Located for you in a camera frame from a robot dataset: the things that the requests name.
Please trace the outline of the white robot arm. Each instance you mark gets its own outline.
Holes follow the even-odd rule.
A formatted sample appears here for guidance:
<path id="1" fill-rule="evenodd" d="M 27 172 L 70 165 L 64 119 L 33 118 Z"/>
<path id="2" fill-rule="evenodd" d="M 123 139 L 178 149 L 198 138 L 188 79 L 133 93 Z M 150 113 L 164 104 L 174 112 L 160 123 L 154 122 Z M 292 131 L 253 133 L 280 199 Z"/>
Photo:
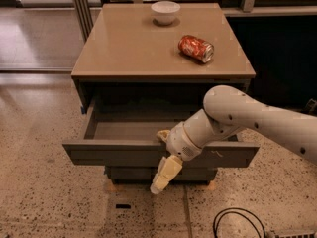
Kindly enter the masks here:
<path id="1" fill-rule="evenodd" d="M 200 155 L 207 144 L 245 128 L 317 164 L 316 117 L 265 105 L 232 86 L 218 85 L 207 91 L 202 109 L 161 138 L 170 156 L 160 160 L 151 193 L 164 191 L 183 163 Z"/>

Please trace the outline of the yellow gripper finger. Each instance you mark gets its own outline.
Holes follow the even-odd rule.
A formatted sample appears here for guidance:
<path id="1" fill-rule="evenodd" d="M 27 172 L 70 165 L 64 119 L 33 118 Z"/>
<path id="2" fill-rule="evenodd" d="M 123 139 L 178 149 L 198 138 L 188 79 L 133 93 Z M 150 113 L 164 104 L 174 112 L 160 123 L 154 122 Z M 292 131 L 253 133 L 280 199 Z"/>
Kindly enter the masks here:
<path id="1" fill-rule="evenodd" d="M 168 184 L 178 175 L 182 169 L 183 161 L 178 156 L 171 155 L 168 158 L 163 157 L 158 165 L 158 171 L 153 178 L 150 191 L 153 194 L 159 194 L 168 186 Z"/>
<path id="2" fill-rule="evenodd" d="M 163 142 L 166 142 L 169 134 L 169 130 L 160 130 L 157 132 L 157 138 Z"/>

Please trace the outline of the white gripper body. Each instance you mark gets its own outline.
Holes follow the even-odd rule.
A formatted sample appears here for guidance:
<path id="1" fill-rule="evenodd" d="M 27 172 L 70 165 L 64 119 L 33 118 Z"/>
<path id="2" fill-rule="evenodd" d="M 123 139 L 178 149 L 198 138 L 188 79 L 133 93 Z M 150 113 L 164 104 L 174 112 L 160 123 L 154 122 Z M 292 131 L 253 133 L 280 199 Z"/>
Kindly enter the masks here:
<path id="1" fill-rule="evenodd" d="M 183 161 L 191 161 L 202 152 L 202 149 L 190 140 L 183 122 L 170 130 L 166 140 L 166 149 Z"/>

